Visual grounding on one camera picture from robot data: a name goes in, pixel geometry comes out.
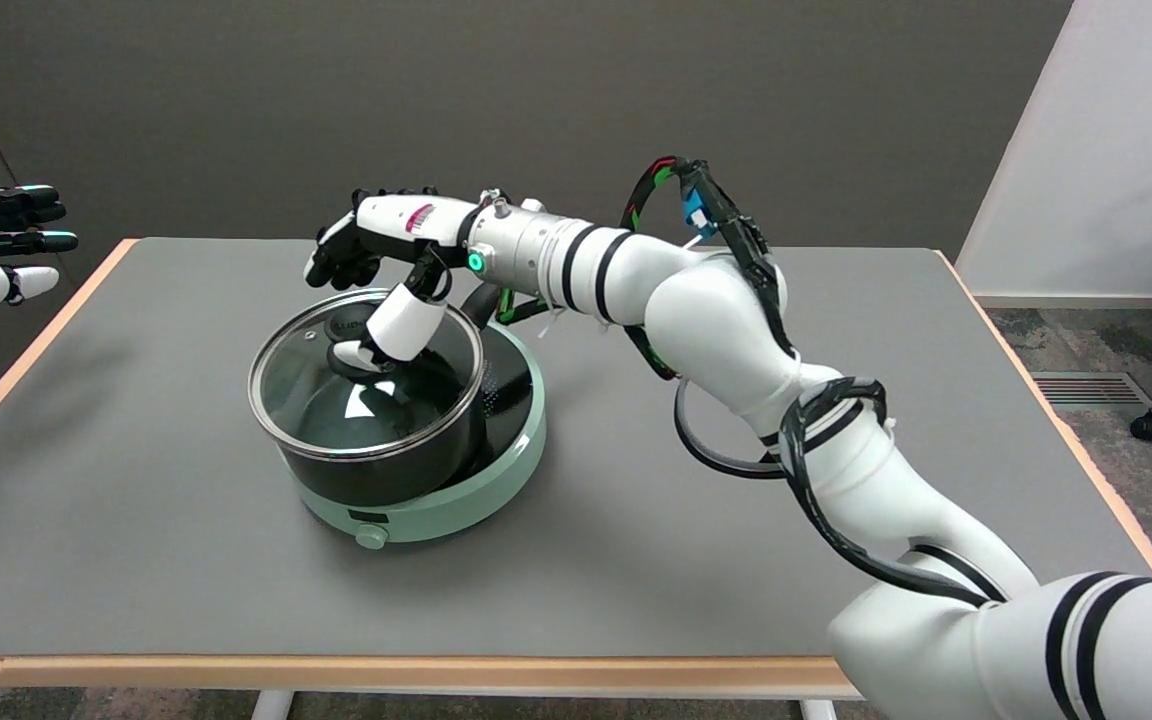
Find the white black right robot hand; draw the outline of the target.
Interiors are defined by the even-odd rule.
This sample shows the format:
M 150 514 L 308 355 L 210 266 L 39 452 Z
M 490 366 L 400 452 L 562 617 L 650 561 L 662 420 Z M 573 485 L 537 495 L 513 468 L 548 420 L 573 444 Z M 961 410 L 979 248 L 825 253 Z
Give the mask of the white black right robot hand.
M 353 209 L 317 233 L 303 278 L 334 290 L 371 285 L 385 259 L 411 265 L 369 316 L 361 336 L 338 340 L 332 356 L 358 372 L 387 372 L 414 361 L 442 324 L 442 283 L 467 265 L 468 225 L 483 210 L 425 190 L 357 190 Z

